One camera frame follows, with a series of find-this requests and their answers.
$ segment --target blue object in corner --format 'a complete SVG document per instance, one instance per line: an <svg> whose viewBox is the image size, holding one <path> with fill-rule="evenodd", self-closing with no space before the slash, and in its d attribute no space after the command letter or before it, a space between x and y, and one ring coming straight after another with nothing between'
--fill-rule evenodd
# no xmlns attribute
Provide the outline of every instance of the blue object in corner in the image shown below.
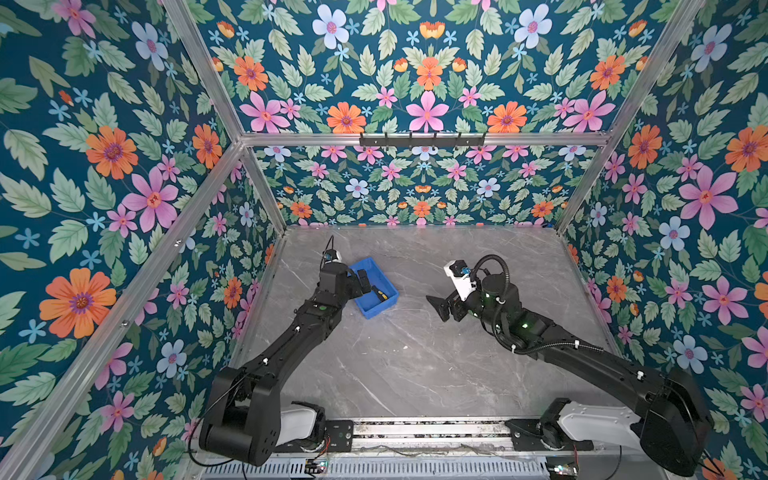
<svg viewBox="0 0 768 480"><path fill-rule="evenodd" d="M395 290L395 286L392 285L392 282L384 276L384 272L382 272L379 266L376 265L373 258L369 257L360 260L358 263L350 265L349 268L355 273L357 273L357 270L365 270L366 273L368 273L368 281L371 283L371 288L374 286L378 287L379 290L388 297L387 300L382 302L376 296L376 293L371 291L360 298L355 299L355 303L357 303L360 311L367 319L372 319L374 316L379 315L381 312L397 303L400 294Z"/></svg>

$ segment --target orange flower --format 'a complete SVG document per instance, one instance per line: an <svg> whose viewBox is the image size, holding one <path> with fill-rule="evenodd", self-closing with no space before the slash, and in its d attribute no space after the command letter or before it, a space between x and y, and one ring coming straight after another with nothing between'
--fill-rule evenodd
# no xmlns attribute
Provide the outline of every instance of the orange flower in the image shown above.
<svg viewBox="0 0 768 480"><path fill-rule="evenodd" d="M423 86L424 90L432 90L435 85L440 85L442 67L438 65L437 58L427 57L416 69L416 74L419 76L416 79L419 85Z"/></svg>
<svg viewBox="0 0 768 480"><path fill-rule="evenodd" d="M90 135L85 143L90 147L85 151L88 161L96 165L96 171L105 177L120 180L134 171L132 165L139 163L139 157L134 153L136 145L125 132L119 128L112 130L108 126L98 129L99 134Z"/></svg>
<svg viewBox="0 0 768 480"><path fill-rule="evenodd" d="M275 253L275 244L269 246L269 248L266 249L266 256L264 257L264 263L269 263L270 260L272 260L272 254Z"/></svg>
<svg viewBox="0 0 768 480"><path fill-rule="evenodd" d="M293 205L290 206L290 212L298 218L309 218L312 216L310 206L302 202L293 202Z"/></svg>
<svg viewBox="0 0 768 480"><path fill-rule="evenodd" d="M419 25L419 31L424 38L440 38L445 33L445 24L443 22L424 22Z"/></svg>
<svg viewBox="0 0 768 480"><path fill-rule="evenodd" d="M728 468L725 468L724 463L717 458L714 460L714 465L712 465L711 460L708 458L704 460L704 467L706 468L701 469L701 475L704 475L704 478L707 480L737 480L736 474Z"/></svg>
<svg viewBox="0 0 768 480"><path fill-rule="evenodd" d="M733 171L741 172L746 168L748 172L754 172L760 168L761 161L768 161L768 127L757 125L739 132L738 138L731 139L728 144L729 154L725 156L725 163L733 165Z"/></svg>
<svg viewBox="0 0 768 480"><path fill-rule="evenodd" d="M152 455L158 457L165 452L165 445L168 444L168 438L163 437L160 440L157 440L157 443L154 444L154 448L152 449Z"/></svg>
<svg viewBox="0 0 768 480"><path fill-rule="evenodd" d="M205 164L206 168L213 168L219 163L219 157L221 157L219 135L212 131L208 124L197 125L194 133L196 136L192 137L192 146L197 149L197 159Z"/></svg>
<svg viewBox="0 0 768 480"><path fill-rule="evenodd" d="M72 101L72 97L70 94L63 90L58 91L58 96L61 97L61 101L69 105L70 107L74 107L74 102Z"/></svg>
<svg viewBox="0 0 768 480"><path fill-rule="evenodd" d="M610 280L608 280L608 288L607 288L608 296L616 303L619 303L620 301L627 298L627 286L624 285L624 279L619 278L618 276L613 275Z"/></svg>
<svg viewBox="0 0 768 480"><path fill-rule="evenodd" d="M632 145L629 147L630 165L643 170L656 160L659 156L656 150L661 148L660 132L656 125L646 125L632 137Z"/></svg>
<svg viewBox="0 0 768 480"><path fill-rule="evenodd" d="M551 214L554 210L554 204L549 201L543 201L539 204L536 204L533 207L533 216L534 217L546 217L547 215Z"/></svg>
<svg viewBox="0 0 768 480"><path fill-rule="evenodd" d="M768 283L768 272L763 274L763 280ZM760 311L768 318L768 285L765 283L758 283L755 285L755 297L758 300L765 300L765 303L760 304Z"/></svg>
<svg viewBox="0 0 768 480"><path fill-rule="evenodd" d="M235 59L235 75L239 75L237 80L246 85L253 91L266 89L266 84L270 83L270 78L264 73L264 66L261 63L253 62L251 57Z"/></svg>
<svg viewBox="0 0 768 480"><path fill-rule="evenodd" d="M645 25L648 25L648 22L645 20L638 20L637 22L633 23L632 26L629 27L629 36L635 38L639 34L643 33L643 30L645 30Z"/></svg>
<svg viewBox="0 0 768 480"><path fill-rule="evenodd" d="M605 61L598 63L594 72L589 77L592 81L592 88L597 90L606 90L611 85L619 81L619 75L624 73L627 66L624 64L624 56L616 58L616 55L611 55Z"/></svg>
<svg viewBox="0 0 768 480"><path fill-rule="evenodd" d="M224 305L229 309L233 309L237 306L237 302L240 302L240 294L243 293L243 283L236 276L232 277L227 282L227 288L224 289Z"/></svg>
<svg viewBox="0 0 768 480"><path fill-rule="evenodd" d="M408 70L408 61L404 58L400 58L398 61L395 62L395 70L403 72Z"/></svg>
<svg viewBox="0 0 768 480"><path fill-rule="evenodd" d="M94 323L109 313L107 306L114 305L116 293L109 286L109 278L96 272L91 278L87 268L74 268L69 272L69 281L57 276L45 287L45 292L54 299L40 302L40 318L56 319L48 327L54 335L64 338L74 328L74 337L81 339L94 332Z"/></svg>
<svg viewBox="0 0 768 480"><path fill-rule="evenodd" d="M574 262L578 265L578 250L576 249L576 247L574 247L569 243L568 251L571 252L571 258L574 259Z"/></svg>
<svg viewBox="0 0 768 480"><path fill-rule="evenodd" d="M232 38L235 36L235 27L233 27L231 24L228 24L226 22L219 22L216 24L219 27L219 31L222 35L224 35L227 38Z"/></svg>
<svg viewBox="0 0 768 480"><path fill-rule="evenodd" d="M453 59L453 63L451 63L451 68L453 68L453 71L456 73L459 73L460 71L467 69L467 62L463 58L456 57Z"/></svg>
<svg viewBox="0 0 768 480"><path fill-rule="evenodd" d="M416 214L417 217L424 218L427 215L429 215L429 209L431 207L426 202L418 202L415 207L413 207L413 213Z"/></svg>
<svg viewBox="0 0 768 480"><path fill-rule="evenodd" d="M334 134L361 134L366 118L361 117L360 113L356 105L350 107L345 101L339 102L339 107L334 106L328 110L328 126L333 128Z"/></svg>
<svg viewBox="0 0 768 480"><path fill-rule="evenodd" d="M488 117L488 131L492 134L516 134L520 127L525 125L528 117L523 117L528 111L524 106L518 107L518 102L510 101L507 107L499 105L493 111L493 115Z"/></svg>

